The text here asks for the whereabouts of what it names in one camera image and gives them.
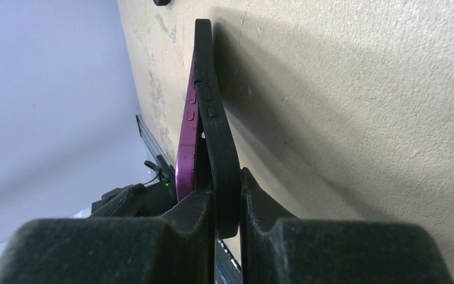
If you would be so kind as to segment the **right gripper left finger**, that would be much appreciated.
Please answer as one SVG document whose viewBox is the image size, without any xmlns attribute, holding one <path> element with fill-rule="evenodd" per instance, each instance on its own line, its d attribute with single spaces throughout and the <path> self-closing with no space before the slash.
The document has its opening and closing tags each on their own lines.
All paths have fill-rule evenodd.
<svg viewBox="0 0 454 284">
<path fill-rule="evenodd" d="M 213 283 L 215 193 L 159 217 L 37 219 L 0 256 L 0 283 Z"/>
</svg>

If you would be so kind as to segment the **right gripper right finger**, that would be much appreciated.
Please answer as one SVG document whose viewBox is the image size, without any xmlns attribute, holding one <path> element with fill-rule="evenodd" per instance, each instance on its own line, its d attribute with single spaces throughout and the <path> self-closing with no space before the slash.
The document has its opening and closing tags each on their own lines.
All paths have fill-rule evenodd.
<svg viewBox="0 0 454 284">
<path fill-rule="evenodd" d="M 452 283 L 434 242 L 416 224 L 301 219 L 242 171 L 244 283 Z"/>
</svg>

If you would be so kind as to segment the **purple phone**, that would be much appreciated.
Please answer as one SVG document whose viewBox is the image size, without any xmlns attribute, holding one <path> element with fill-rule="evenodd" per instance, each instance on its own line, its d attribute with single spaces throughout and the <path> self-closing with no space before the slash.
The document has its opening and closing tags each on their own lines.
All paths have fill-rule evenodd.
<svg viewBox="0 0 454 284">
<path fill-rule="evenodd" d="M 199 106 L 194 88 L 194 63 L 191 63 L 176 160 L 175 184 L 178 201 L 194 190 L 199 122 Z"/>
</svg>

